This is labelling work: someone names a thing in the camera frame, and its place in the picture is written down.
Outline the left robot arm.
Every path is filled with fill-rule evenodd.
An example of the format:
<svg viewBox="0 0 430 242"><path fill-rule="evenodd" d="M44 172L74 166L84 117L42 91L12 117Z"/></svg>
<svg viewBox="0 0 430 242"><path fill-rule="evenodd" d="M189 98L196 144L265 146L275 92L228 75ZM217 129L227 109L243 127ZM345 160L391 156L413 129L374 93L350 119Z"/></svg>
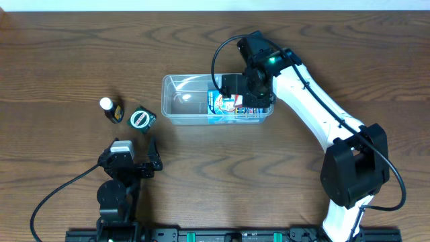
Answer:
<svg viewBox="0 0 430 242"><path fill-rule="evenodd" d="M111 177L97 191L100 218L96 241L148 241L150 236L137 221L136 210L141 180L154 177L163 169L154 137L150 139L147 160L135 163L135 152L130 140L115 138L98 158L98 164Z"/></svg>

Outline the red medicine box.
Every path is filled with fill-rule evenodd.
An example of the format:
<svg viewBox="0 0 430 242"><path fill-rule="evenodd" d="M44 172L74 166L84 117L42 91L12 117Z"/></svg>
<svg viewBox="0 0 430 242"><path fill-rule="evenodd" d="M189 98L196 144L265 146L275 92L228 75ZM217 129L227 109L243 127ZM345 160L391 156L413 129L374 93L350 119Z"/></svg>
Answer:
<svg viewBox="0 0 430 242"><path fill-rule="evenodd" d="M243 96L235 94L235 95L232 95L232 99L233 99L233 106L235 108L243 107Z"/></svg>

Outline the dark syrup bottle white cap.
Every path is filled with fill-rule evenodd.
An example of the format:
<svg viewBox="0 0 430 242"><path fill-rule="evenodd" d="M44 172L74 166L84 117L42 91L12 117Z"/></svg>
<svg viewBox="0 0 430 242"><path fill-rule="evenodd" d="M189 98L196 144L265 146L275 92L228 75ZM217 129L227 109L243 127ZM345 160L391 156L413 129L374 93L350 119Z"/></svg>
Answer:
<svg viewBox="0 0 430 242"><path fill-rule="evenodd" d="M99 104L105 116L114 124L120 123L124 117L124 109L108 97L100 99Z"/></svg>

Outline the green Zam-Buk ointment box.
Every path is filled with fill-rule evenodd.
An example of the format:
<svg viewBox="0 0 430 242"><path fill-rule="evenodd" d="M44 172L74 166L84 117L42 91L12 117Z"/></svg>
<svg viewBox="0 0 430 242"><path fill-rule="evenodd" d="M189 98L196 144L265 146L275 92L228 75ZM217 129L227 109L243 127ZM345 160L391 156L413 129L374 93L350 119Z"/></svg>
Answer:
<svg viewBox="0 0 430 242"><path fill-rule="evenodd" d="M146 134L155 123L157 116L143 106L138 106L127 120L127 125Z"/></svg>

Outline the blue cooling patch box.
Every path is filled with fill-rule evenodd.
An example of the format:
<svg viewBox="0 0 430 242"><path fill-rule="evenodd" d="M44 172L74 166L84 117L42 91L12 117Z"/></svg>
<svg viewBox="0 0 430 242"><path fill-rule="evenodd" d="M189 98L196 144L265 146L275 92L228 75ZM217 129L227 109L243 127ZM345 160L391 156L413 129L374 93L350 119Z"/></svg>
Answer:
<svg viewBox="0 0 430 242"><path fill-rule="evenodd" d="M241 108L233 106L232 95L223 97L219 91L207 92L207 113L209 124L261 123L271 113L269 108Z"/></svg>

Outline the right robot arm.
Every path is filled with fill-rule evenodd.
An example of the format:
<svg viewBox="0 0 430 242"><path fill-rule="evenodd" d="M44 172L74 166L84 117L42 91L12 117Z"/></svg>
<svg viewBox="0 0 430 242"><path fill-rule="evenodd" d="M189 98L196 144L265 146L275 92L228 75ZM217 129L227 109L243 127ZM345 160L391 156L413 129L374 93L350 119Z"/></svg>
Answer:
<svg viewBox="0 0 430 242"><path fill-rule="evenodd" d="M258 111L276 101L287 104L320 143L325 157L321 184L330 198L327 216L310 241L363 241L359 224L380 188L390 179L386 133L366 126L336 104L310 76L289 48L281 48L259 31L230 39L237 42L246 68L241 74L214 79L223 100Z"/></svg>

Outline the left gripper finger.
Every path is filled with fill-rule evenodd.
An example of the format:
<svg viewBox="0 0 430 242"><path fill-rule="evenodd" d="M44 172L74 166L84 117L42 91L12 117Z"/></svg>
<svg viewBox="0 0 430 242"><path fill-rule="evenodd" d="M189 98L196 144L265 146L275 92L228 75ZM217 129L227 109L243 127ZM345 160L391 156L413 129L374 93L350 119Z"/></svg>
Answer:
<svg viewBox="0 0 430 242"><path fill-rule="evenodd" d="M157 150L156 139L154 136L152 136L150 138L147 156L148 156L149 161L152 164L160 164L161 163L161 158L160 158L159 152Z"/></svg>
<svg viewBox="0 0 430 242"><path fill-rule="evenodd" d="M105 161L105 160L109 159L109 156L110 156L110 153L111 153L110 149L111 149L112 145L113 145L116 141L119 141L119 138L115 138L115 139L110 143L110 145L109 145L106 149L104 149L104 150L102 151L102 153L101 153L101 155L100 155L100 160L101 160L101 161Z"/></svg>

